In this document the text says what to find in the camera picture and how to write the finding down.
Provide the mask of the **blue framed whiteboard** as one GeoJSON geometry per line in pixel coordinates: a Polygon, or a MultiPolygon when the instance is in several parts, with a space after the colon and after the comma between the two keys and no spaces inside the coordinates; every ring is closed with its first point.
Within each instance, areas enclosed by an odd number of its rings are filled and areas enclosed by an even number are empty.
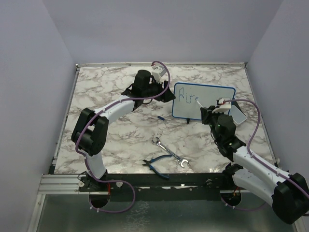
{"type": "Polygon", "coordinates": [[[201,120],[198,100],[203,107],[217,105],[220,98],[232,99],[236,89],[228,86],[203,85],[177,82],[174,85],[175,99],[172,104],[172,116],[175,118],[201,120]]]}

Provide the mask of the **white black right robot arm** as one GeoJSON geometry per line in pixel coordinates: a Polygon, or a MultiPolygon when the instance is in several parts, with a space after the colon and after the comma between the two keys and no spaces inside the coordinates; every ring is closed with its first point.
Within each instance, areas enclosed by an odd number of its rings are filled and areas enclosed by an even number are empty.
{"type": "Polygon", "coordinates": [[[285,223],[293,224],[309,212],[309,188],[305,178],[270,164],[236,135],[233,118],[217,112],[215,106],[202,107],[201,120],[209,125],[219,152],[234,164],[222,176],[227,189],[246,189],[269,204],[285,223]]]}

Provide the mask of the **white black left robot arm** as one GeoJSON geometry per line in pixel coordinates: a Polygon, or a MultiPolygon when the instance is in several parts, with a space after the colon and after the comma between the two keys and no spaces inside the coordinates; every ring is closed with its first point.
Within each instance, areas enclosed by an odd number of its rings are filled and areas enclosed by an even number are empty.
{"type": "Polygon", "coordinates": [[[81,111],[71,140],[75,143],[76,152],[84,157],[87,175],[91,177],[90,185],[95,190],[103,190],[107,184],[104,177],[107,170],[101,151],[106,143],[108,127],[118,118],[144,105],[145,100],[169,102],[175,99],[169,89],[170,80],[161,81],[164,74],[169,74],[165,66],[156,67],[151,72],[139,70],[133,84],[118,99],[97,110],[85,108],[81,111]]]}

